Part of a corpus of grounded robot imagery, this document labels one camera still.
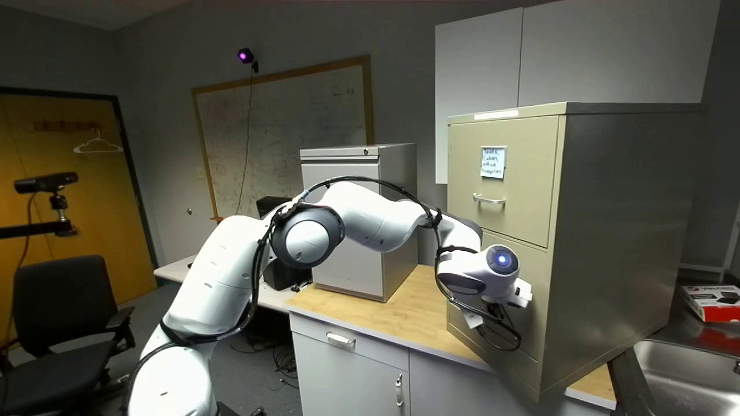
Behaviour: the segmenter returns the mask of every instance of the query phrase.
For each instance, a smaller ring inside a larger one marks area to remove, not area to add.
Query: office chair
[[[2,371],[0,414],[87,408],[111,384],[108,359],[135,346],[132,308],[115,308],[98,255],[19,267],[13,314],[33,361]]]

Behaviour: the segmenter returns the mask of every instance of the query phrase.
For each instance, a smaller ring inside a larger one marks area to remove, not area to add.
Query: drawer
[[[343,329],[343,326],[317,322],[304,314],[292,314],[292,333],[313,338],[322,344],[343,349],[348,354],[359,354],[359,355],[394,366],[399,369],[408,369],[408,349]]]
[[[546,248],[559,176],[559,121],[542,115],[452,123],[450,212]]]

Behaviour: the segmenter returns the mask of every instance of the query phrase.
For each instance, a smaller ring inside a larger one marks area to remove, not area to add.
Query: whiteboard
[[[373,143],[371,58],[195,87],[213,218],[302,191],[302,147]]]

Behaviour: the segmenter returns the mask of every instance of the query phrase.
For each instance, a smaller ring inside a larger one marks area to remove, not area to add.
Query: white robotic arm
[[[469,322],[483,322],[490,304],[529,302],[529,284],[519,280],[512,249],[482,249],[473,227],[425,209],[399,188],[410,198],[391,202],[354,180],[369,178],[329,180],[317,185],[329,188],[317,204],[304,204],[313,188],[263,219],[233,215],[217,225],[142,352],[130,414],[217,412],[208,361],[217,340],[239,333],[254,314],[269,255],[295,267],[313,267],[346,239],[394,251],[417,228],[432,228],[440,243],[437,284],[469,313]]]

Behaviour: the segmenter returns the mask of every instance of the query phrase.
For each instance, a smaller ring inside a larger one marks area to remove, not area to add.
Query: sink
[[[659,414],[740,414],[740,355],[666,340],[644,340],[633,354]]]

